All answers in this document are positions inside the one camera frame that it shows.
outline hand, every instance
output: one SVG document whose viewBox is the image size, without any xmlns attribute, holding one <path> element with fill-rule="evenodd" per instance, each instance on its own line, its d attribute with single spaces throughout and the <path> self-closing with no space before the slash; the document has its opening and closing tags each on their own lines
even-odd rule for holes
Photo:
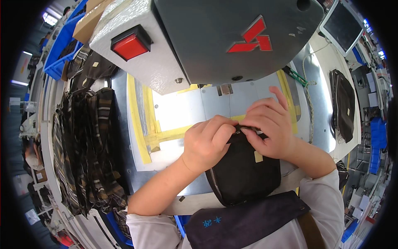
<svg viewBox="0 0 398 249">
<path fill-rule="evenodd" d="M 246 117 L 239 124 L 259 128 L 268 136 L 262 140 L 254 131 L 242 129 L 258 153 L 266 157 L 284 159 L 294 149 L 295 143 L 289 108 L 279 88 L 270 86 L 269 91 L 276 95 L 279 103 L 273 98 L 263 98 L 254 102 L 246 110 Z"/>
<path fill-rule="evenodd" d="M 205 122 L 193 125 L 185 132 L 182 159 L 186 167 L 203 173 L 215 166 L 228 151 L 226 144 L 236 132 L 238 121 L 216 115 Z"/>
</svg>

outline black zipper pouch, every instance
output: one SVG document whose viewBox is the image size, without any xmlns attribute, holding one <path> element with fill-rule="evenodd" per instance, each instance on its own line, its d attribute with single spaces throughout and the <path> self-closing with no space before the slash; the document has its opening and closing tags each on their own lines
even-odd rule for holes
<svg viewBox="0 0 398 249">
<path fill-rule="evenodd" d="M 332 128 L 338 130 L 346 143 L 354 133 L 355 94 L 350 82 L 337 69 L 330 71 L 332 88 L 333 120 Z"/>
<path fill-rule="evenodd" d="M 281 184 L 279 159 L 263 156 L 263 161 L 256 163 L 255 149 L 240 127 L 236 128 L 228 152 L 219 163 L 206 171 L 214 194 L 224 206 L 261 200 Z"/>
</svg>

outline metal zipper teeth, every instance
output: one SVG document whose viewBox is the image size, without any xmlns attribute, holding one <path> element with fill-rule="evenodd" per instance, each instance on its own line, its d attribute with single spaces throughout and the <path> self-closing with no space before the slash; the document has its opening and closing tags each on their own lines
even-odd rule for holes
<svg viewBox="0 0 398 249">
<path fill-rule="evenodd" d="M 218 187 L 218 185 L 217 185 L 216 176 L 215 176 L 215 174 L 214 174 L 213 168 L 210 168 L 210 175 L 211 175 L 211 179 L 213 180 L 214 187 L 216 187 L 216 190 L 217 190 L 218 194 L 219 194 L 220 197 L 221 197 L 221 192 L 220 192 L 220 189 L 219 189 L 219 187 Z"/>
</svg>

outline zipper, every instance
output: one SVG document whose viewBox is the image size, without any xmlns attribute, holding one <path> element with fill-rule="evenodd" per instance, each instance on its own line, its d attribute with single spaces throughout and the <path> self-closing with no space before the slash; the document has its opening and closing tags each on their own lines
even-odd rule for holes
<svg viewBox="0 0 398 249">
<path fill-rule="evenodd" d="M 220 189 L 219 189 L 219 187 L 217 185 L 216 176 L 214 174 L 213 168 L 210 168 L 210 175 L 211 175 L 211 179 L 213 180 L 214 187 L 216 188 L 216 190 L 217 190 L 218 194 L 220 195 L 220 197 L 222 197 Z"/>
<path fill-rule="evenodd" d="M 339 104 L 337 103 L 337 88 L 339 87 L 339 79 L 337 77 L 337 82 L 336 82 L 336 108 L 337 108 L 337 130 L 340 132 L 340 127 L 339 127 Z"/>
</svg>

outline dark blue apron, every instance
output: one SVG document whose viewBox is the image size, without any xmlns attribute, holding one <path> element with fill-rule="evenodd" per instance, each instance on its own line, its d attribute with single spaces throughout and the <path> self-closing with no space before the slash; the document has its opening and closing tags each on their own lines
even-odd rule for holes
<svg viewBox="0 0 398 249">
<path fill-rule="evenodd" d="M 241 249 L 298 218 L 308 248 L 325 248 L 309 210 L 294 191 L 289 191 L 261 201 L 200 209 L 191 216 L 185 231 L 192 249 Z"/>
</svg>

